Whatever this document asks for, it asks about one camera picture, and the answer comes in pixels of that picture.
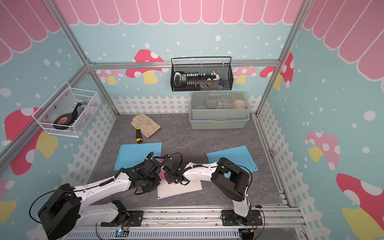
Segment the pink cleaning cloth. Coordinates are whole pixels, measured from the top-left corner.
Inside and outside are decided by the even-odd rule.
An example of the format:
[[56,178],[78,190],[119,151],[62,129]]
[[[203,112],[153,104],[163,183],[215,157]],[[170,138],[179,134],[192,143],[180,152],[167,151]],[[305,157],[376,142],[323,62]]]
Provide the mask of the pink cleaning cloth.
[[167,181],[166,180],[166,177],[165,177],[165,171],[164,170],[161,170],[161,172],[160,172],[160,174],[159,174],[159,176],[160,176],[160,178],[161,178],[161,181]]

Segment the blue drawing tablet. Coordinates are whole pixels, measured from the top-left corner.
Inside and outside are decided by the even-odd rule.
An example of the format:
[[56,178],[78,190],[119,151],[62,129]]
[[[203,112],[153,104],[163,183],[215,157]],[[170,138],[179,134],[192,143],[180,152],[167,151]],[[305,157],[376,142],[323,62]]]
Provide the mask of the blue drawing tablet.
[[114,170],[132,168],[142,163],[150,152],[154,152],[154,156],[160,156],[162,143],[121,145]]
[[207,154],[209,163],[215,163],[220,158],[226,158],[233,164],[240,166],[245,171],[250,170],[251,173],[257,172],[258,168],[246,146],[211,152]]

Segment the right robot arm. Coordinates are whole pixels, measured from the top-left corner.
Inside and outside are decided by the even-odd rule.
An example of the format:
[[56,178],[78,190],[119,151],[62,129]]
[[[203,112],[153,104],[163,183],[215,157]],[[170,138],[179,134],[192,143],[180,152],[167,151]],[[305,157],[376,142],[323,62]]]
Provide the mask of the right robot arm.
[[239,166],[228,160],[220,158],[211,164],[186,163],[175,161],[171,155],[165,155],[153,160],[160,160],[160,167],[165,171],[168,184],[186,186],[192,181],[206,181],[213,183],[226,197],[233,201],[234,216],[231,219],[238,225],[246,226],[251,221],[248,216],[251,204],[248,190],[253,176]]

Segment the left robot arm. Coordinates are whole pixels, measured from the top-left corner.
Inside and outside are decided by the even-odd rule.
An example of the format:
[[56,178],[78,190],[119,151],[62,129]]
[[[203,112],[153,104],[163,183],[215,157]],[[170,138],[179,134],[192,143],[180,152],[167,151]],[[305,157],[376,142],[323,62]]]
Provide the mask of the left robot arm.
[[104,205],[95,203],[132,189],[141,189],[142,194],[153,191],[161,181],[161,170],[152,161],[153,155],[150,152],[143,162],[132,168],[120,168],[110,178],[76,187],[64,184],[50,191],[50,198],[34,221],[43,226],[49,240],[60,239],[77,227],[91,224],[126,227],[132,222],[132,217],[121,201],[114,200]]

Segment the white drawing tablet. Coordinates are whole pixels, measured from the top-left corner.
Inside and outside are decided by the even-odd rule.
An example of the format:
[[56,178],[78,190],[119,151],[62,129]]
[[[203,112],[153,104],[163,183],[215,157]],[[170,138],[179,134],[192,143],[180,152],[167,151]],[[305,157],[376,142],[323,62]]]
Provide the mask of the white drawing tablet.
[[171,183],[168,184],[165,177],[161,178],[160,185],[157,188],[158,199],[168,198],[184,193],[190,193],[194,191],[202,190],[201,181],[192,181],[188,185],[184,186],[181,184]]

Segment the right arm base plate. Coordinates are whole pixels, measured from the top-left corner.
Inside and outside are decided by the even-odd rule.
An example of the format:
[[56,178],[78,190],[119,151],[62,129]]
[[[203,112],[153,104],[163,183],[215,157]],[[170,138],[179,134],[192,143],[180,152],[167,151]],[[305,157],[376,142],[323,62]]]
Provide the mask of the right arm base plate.
[[223,226],[263,226],[263,217],[259,210],[250,210],[246,217],[235,214],[234,210],[222,210],[220,219]]

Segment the blue front drawing tablet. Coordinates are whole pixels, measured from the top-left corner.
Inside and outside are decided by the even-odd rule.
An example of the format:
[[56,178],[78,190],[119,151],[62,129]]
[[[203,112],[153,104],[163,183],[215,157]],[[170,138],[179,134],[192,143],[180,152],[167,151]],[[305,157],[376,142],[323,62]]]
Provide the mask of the blue front drawing tablet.
[[258,168],[246,146],[211,152],[207,154],[209,163],[215,163],[220,158],[226,158],[233,164],[240,166],[245,171],[250,170],[251,173],[257,172]]

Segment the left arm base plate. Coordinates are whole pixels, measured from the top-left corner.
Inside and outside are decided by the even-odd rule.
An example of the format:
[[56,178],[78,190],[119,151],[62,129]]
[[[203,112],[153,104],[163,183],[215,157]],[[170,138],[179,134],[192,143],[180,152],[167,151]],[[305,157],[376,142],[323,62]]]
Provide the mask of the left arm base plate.
[[127,211],[118,215],[109,223],[102,222],[102,227],[140,227],[143,220],[143,211]]

